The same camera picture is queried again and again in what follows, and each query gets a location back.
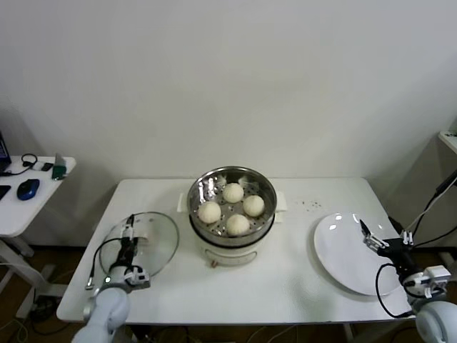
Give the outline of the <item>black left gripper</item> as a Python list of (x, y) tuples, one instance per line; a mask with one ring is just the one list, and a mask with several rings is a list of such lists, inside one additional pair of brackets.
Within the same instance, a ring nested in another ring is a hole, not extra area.
[(135, 215), (131, 214), (122, 229), (121, 248), (117, 254), (116, 267), (134, 270), (133, 260), (138, 250), (138, 238), (134, 238)]

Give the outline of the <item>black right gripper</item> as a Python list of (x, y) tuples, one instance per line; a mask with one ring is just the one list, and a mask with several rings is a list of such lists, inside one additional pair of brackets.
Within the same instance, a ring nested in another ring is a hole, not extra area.
[(363, 220), (359, 220), (363, 243), (371, 250), (377, 250), (377, 255), (388, 258), (394, 266), (399, 277), (409, 277), (416, 273), (416, 262), (411, 255), (413, 233), (405, 229), (403, 225), (393, 217), (388, 217), (392, 227), (400, 238), (387, 239), (386, 241), (376, 237)]

